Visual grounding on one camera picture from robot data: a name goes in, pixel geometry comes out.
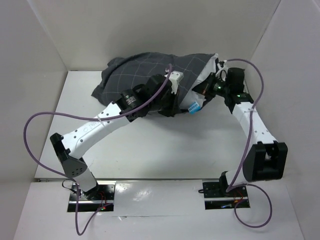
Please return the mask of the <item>white pillow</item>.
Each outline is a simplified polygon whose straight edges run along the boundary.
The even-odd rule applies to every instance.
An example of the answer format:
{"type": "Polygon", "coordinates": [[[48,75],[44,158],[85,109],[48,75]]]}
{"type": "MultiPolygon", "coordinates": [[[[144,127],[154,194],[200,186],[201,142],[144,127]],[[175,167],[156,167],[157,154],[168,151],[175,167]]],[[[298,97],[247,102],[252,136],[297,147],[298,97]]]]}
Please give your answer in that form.
{"type": "Polygon", "coordinates": [[[207,88],[210,85],[208,77],[217,72],[219,55],[191,54],[186,55],[186,62],[178,70],[183,73],[179,83],[179,108],[188,112],[196,106],[201,109],[206,101],[207,88]]]}

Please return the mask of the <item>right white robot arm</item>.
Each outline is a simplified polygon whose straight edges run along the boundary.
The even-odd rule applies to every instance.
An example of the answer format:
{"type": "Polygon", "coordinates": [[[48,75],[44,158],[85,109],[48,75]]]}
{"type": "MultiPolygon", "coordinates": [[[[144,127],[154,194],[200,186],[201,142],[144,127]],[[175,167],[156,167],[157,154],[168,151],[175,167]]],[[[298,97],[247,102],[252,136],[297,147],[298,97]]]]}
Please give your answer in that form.
{"type": "Polygon", "coordinates": [[[231,67],[225,79],[212,72],[192,89],[206,101],[222,97],[247,137],[238,168],[223,172],[219,178],[218,190],[223,196],[230,196],[236,188],[251,182],[281,179],[288,154],[287,145],[269,132],[256,109],[256,102],[245,92],[244,78],[243,69],[231,67]]]}

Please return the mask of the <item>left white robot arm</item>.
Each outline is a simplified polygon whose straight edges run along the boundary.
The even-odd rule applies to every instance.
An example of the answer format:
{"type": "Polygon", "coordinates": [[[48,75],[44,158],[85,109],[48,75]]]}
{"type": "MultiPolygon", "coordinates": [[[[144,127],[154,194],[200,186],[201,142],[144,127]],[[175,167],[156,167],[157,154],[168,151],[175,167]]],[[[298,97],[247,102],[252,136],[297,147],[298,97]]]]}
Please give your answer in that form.
{"type": "Polygon", "coordinates": [[[138,118],[153,113],[173,117],[179,113],[178,87],[183,77],[178,71],[153,75],[147,83],[122,91],[120,98],[109,103],[93,121],[68,134],[54,133],[50,137],[64,174],[75,180],[86,199],[97,197],[101,188],[85,163],[84,154],[104,137],[138,118]]]}

